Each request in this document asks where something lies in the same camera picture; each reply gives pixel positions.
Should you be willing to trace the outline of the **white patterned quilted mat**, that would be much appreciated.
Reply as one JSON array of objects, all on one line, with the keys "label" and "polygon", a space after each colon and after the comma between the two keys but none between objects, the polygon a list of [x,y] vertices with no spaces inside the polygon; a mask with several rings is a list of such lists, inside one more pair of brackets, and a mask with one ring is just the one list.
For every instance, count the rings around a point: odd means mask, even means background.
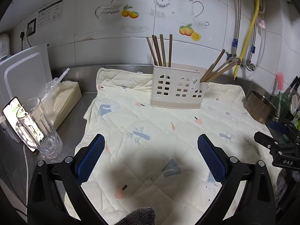
[{"label": "white patterned quilted mat", "polygon": [[101,68],[95,82],[78,146],[96,134],[105,138],[82,189],[108,224],[141,207],[154,208],[156,224],[195,224],[221,188],[198,151],[201,134],[228,156],[264,161],[276,182],[280,169],[254,141],[256,132],[269,130],[246,111],[240,86],[210,83],[200,108],[185,110],[151,106],[150,74]]}]

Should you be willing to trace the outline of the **steel cup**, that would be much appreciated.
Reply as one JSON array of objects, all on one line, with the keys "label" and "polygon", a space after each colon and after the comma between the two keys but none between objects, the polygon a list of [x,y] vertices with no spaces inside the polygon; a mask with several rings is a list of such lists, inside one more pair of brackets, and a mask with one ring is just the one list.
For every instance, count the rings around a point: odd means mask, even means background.
[{"label": "steel cup", "polygon": [[247,98],[246,110],[254,120],[263,125],[271,120],[278,121],[275,106],[265,96],[255,90],[251,90]]}]

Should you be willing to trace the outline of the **clear glass mug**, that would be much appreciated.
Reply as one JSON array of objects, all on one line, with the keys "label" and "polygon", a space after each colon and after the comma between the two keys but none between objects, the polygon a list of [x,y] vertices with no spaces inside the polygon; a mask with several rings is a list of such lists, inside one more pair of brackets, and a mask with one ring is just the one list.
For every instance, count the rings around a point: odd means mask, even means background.
[{"label": "clear glass mug", "polygon": [[36,141],[38,151],[47,159],[58,157],[63,149],[63,143],[50,122],[41,99],[38,97],[32,98],[25,102],[22,107],[33,118],[44,135],[42,140]]}]

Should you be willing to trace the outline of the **bagged beige box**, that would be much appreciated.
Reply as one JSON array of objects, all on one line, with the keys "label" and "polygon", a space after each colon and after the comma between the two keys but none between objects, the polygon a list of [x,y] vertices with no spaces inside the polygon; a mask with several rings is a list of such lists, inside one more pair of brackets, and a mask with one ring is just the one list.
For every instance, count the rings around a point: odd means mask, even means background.
[{"label": "bagged beige box", "polygon": [[55,130],[59,128],[82,97],[78,82],[63,81],[69,71],[70,68],[68,67],[59,78],[56,77],[46,83],[39,95]]}]

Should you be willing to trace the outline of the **pink bottle brush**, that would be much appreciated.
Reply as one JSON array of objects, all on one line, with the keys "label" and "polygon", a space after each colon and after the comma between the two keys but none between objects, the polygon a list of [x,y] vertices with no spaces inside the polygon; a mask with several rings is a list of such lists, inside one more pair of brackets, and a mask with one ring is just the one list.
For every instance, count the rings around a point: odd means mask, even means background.
[{"label": "pink bottle brush", "polygon": [[276,74],[276,83],[277,83],[278,91],[282,91],[283,86],[284,86],[284,76],[283,76],[282,72],[278,72]]}]

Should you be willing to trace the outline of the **smartphone lit screen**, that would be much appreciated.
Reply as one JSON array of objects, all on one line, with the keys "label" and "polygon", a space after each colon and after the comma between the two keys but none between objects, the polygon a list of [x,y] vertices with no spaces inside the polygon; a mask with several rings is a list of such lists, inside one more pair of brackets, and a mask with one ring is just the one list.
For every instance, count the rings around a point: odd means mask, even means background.
[{"label": "smartphone lit screen", "polygon": [[13,132],[32,151],[38,150],[36,141],[43,139],[44,135],[34,122],[33,118],[22,107],[19,99],[13,97],[4,106],[3,114]]}]

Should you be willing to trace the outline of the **beige plastic utensil holder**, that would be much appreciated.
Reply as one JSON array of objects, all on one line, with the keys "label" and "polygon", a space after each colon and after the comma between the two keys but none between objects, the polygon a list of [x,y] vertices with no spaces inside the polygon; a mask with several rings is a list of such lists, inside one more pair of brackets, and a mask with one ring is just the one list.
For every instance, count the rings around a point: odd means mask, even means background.
[{"label": "beige plastic utensil holder", "polygon": [[206,69],[172,63],[171,67],[153,67],[150,104],[171,109],[199,109],[208,88],[201,82]]}]

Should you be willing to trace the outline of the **white cutting board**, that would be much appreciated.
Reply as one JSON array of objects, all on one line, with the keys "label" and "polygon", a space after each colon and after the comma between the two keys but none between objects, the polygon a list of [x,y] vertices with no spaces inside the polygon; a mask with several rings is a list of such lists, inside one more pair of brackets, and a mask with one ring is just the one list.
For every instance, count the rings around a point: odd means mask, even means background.
[{"label": "white cutting board", "polygon": [[20,103],[38,97],[52,80],[47,45],[23,50],[1,62],[1,108],[13,97]]}]

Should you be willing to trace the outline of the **wall power socket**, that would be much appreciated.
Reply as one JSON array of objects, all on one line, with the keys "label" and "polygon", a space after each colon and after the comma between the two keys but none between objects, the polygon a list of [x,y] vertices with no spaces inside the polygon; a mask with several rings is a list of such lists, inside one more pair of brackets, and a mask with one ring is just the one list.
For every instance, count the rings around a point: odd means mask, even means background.
[{"label": "wall power socket", "polygon": [[37,19],[34,18],[27,24],[27,31],[26,31],[27,37],[33,35],[36,32],[36,22],[37,22]]}]

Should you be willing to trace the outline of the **wall notice sticker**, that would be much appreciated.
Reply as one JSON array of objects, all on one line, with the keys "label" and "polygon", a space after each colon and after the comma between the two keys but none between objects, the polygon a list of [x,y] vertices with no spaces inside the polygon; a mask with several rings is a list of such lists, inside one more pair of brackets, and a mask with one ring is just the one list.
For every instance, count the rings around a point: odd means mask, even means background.
[{"label": "wall notice sticker", "polygon": [[62,7],[64,0],[55,0],[53,3],[46,5],[38,12],[37,27],[59,19],[62,15]]}]

